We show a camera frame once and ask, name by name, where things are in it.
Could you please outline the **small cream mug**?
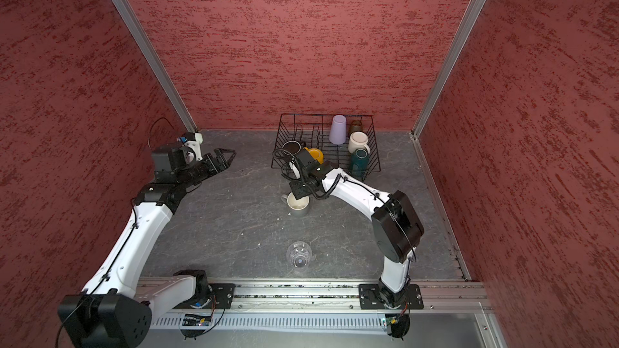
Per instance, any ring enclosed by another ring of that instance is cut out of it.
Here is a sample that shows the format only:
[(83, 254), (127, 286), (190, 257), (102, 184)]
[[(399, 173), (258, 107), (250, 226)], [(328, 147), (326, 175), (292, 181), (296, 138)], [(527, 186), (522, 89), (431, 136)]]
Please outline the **small cream mug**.
[(310, 209), (310, 198), (304, 197), (301, 199), (295, 198), (293, 193), (282, 195), (280, 199), (285, 203), (289, 210), (289, 215), (292, 217), (304, 217)]

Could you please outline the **right aluminium corner post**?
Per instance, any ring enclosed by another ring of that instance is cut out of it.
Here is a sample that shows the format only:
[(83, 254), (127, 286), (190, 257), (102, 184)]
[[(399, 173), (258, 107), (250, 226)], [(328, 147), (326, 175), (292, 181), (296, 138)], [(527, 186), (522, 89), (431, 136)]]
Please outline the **right aluminium corner post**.
[(435, 83), (433, 84), (424, 107), (422, 108), (422, 111), (414, 125), (412, 130), (413, 140), (420, 140), (422, 132), (430, 119), (431, 113), (433, 109), (435, 109), (435, 106), (443, 93), (443, 89), (451, 76), (452, 70), (456, 66), (459, 56), (462, 53), (472, 30), (474, 29), (486, 1), (487, 0), (469, 1), (443, 64), (438, 71)]

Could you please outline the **white mug red inside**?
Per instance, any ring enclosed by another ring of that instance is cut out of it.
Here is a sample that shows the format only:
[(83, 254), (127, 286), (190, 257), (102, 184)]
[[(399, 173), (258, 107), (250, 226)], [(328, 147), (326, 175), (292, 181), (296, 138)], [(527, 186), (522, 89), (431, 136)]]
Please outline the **white mug red inside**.
[(362, 131), (351, 133), (348, 141), (348, 151), (354, 154), (358, 149), (362, 149), (367, 153), (371, 152), (369, 147), (369, 137)]

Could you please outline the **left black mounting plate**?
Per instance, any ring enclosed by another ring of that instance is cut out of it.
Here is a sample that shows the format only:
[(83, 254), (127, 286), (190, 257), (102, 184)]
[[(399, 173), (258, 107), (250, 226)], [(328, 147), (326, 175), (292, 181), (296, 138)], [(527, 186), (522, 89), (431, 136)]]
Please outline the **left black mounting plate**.
[(232, 283), (209, 284), (210, 302), (207, 307), (211, 309), (230, 309), (235, 297), (236, 285)]

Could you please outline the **brown gold textured cup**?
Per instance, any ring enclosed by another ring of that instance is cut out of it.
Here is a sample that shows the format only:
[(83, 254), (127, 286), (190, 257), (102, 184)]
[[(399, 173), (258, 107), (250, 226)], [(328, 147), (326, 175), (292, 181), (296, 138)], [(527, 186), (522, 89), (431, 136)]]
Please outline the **brown gold textured cup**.
[(363, 123), (360, 120), (353, 120), (350, 123), (349, 129), (348, 129), (348, 135), (352, 135), (356, 132), (363, 132), (363, 131), (364, 131)]

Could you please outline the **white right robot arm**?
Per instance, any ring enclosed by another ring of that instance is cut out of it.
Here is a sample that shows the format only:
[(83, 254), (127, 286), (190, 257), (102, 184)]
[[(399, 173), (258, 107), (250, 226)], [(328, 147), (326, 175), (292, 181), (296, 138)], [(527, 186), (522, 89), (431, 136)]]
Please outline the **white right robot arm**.
[(372, 188), (329, 163), (307, 167), (288, 164), (283, 175), (289, 179), (295, 198), (338, 198), (372, 223), (377, 247), (385, 257), (378, 281), (380, 302), (390, 309), (403, 306), (410, 265), (417, 259), (416, 248), (425, 234), (408, 196), (400, 190), (386, 193)]

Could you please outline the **black mounting plate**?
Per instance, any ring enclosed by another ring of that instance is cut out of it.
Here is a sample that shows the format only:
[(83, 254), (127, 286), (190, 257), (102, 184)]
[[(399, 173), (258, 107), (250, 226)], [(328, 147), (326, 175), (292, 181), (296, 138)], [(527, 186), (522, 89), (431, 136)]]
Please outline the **black mounting plate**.
[(406, 285), (398, 293), (392, 293), (382, 283), (359, 285), (361, 309), (421, 310), (424, 309), (421, 289), (418, 285)]
[(210, 302), (207, 307), (211, 309), (230, 309), (235, 297), (236, 285), (232, 283), (209, 284)]

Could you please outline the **black mug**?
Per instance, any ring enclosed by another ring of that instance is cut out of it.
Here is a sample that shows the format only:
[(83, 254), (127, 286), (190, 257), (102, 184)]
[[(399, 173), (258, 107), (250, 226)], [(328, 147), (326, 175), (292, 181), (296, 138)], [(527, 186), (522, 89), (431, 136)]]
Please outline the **black mug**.
[(297, 140), (289, 140), (284, 143), (281, 148), (285, 155), (297, 156), (303, 150), (305, 150), (305, 145)]

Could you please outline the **aluminium corner post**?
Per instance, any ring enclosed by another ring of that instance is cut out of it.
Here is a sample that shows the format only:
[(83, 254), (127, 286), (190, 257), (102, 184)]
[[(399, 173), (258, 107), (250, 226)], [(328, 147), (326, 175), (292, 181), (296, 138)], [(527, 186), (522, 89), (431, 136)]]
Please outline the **aluminium corner post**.
[(196, 122), (193, 120), (186, 104), (183, 102), (181, 95), (179, 94), (177, 87), (175, 87), (172, 78), (169, 76), (168, 71), (164, 67), (161, 58), (156, 52), (152, 42), (147, 36), (147, 33), (143, 29), (135, 11), (130, 5), (129, 0), (111, 0), (119, 13), (122, 21), (132, 35), (135, 43), (137, 43), (143, 57), (147, 61), (151, 71), (158, 80), (161, 88), (164, 90), (168, 100), (170, 101), (173, 109), (176, 111), (177, 116), (185, 126), (185, 130), (191, 132), (199, 131)]
[(412, 130), (413, 140), (420, 140), (422, 132), (430, 119), (431, 113), (433, 109), (435, 109), (435, 106), (443, 93), (443, 89), (451, 76), (452, 70), (456, 66), (459, 56), (462, 53), (472, 30), (474, 29), (486, 1), (487, 0), (469, 1), (443, 64), (438, 71), (435, 83), (433, 84), (424, 107), (422, 108), (422, 111), (414, 125)]

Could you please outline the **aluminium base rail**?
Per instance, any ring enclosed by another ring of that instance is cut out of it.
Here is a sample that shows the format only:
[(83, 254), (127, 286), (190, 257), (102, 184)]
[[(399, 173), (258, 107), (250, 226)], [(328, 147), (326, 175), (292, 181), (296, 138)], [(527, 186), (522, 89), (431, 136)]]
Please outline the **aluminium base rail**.
[(485, 321), (493, 313), (482, 283), (413, 282), (421, 289), (424, 309), (361, 309), (363, 280), (221, 279), (236, 285), (230, 309), (177, 306), (154, 320), (155, 330), (267, 330), (282, 332), (338, 331), (382, 334), (399, 315), (472, 314)]

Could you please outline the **yellow mug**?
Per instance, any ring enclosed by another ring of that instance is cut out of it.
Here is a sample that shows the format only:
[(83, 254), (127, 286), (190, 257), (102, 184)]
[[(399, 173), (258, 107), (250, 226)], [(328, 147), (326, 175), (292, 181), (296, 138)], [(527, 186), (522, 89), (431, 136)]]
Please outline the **yellow mug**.
[(306, 151), (309, 152), (309, 154), (317, 161), (319, 162), (319, 164), (322, 164), (324, 162), (324, 154), (322, 153), (321, 150), (317, 149), (317, 148), (306, 148)]

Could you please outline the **dark green white-inside mug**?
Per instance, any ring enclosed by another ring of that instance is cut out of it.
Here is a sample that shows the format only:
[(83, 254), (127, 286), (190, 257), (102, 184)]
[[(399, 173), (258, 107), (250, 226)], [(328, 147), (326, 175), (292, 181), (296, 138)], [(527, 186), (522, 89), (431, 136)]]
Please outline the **dark green white-inside mug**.
[(357, 148), (351, 154), (351, 175), (358, 180), (364, 180), (367, 175), (368, 164), (369, 152), (364, 148)]

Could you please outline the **clear glass cup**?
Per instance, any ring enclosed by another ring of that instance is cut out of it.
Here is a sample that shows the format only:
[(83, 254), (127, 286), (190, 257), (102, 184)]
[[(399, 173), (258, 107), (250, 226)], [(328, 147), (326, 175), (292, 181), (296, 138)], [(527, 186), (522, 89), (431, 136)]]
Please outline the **clear glass cup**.
[(295, 269), (305, 269), (313, 259), (313, 251), (308, 243), (296, 241), (288, 247), (286, 258)]

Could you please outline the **left aluminium corner post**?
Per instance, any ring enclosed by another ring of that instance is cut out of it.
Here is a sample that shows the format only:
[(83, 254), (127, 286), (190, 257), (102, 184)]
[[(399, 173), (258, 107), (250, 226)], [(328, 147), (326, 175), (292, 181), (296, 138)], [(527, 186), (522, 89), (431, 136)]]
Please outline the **left aluminium corner post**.
[(156, 52), (152, 42), (147, 36), (147, 33), (143, 29), (135, 11), (130, 5), (129, 0), (111, 0), (119, 13), (122, 21), (132, 35), (135, 43), (137, 43), (143, 57), (147, 61), (151, 71), (158, 80), (161, 88), (164, 90), (168, 100), (170, 101), (173, 109), (176, 111), (177, 116), (185, 126), (185, 130), (191, 132), (199, 131), (196, 122), (193, 120), (186, 104), (183, 102), (181, 95), (179, 94), (177, 87), (175, 87), (172, 78), (169, 76), (168, 71), (164, 67), (161, 58)]

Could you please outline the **lilac plastic cup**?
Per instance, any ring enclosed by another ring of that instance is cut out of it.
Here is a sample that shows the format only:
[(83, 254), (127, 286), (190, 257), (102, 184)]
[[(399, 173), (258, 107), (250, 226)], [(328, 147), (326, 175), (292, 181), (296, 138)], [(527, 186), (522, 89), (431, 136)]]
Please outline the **lilac plastic cup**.
[(333, 117), (330, 126), (329, 140), (333, 145), (344, 145), (348, 137), (347, 118), (337, 114)]

